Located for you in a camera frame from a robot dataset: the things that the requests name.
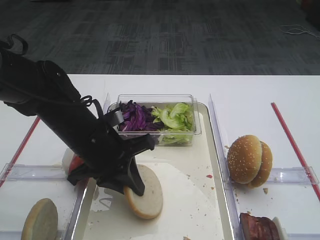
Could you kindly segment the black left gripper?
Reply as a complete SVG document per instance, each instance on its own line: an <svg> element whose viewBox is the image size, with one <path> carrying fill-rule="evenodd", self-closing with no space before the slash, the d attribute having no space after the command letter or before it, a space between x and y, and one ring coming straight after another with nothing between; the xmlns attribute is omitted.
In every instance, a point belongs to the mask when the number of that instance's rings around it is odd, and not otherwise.
<svg viewBox="0 0 320 240"><path fill-rule="evenodd" d="M70 183L94 178L99 187L124 194L127 186L138 196L144 195L145 184L135 156L154 149L149 134L123 140L112 126L85 109L79 122L70 127L67 143L84 161L68 174Z"/></svg>

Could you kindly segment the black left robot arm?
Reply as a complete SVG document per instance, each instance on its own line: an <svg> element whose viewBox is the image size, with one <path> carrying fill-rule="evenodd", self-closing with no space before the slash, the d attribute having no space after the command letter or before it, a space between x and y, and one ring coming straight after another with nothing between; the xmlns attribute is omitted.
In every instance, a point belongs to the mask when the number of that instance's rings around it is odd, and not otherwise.
<svg viewBox="0 0 320 240"><path fill-rule="evenodd" d="M136 155L153 150L149 134L124 140L115 126L124 121L119 108L104 113L97 99L81 96L66 72L50 60L25 58L28 43L11 34L0 43L0 99L24 116L39 117L82 162L67 180L76 185L93 178L119 193L129 187L142 196L145 185Z"/></svg>

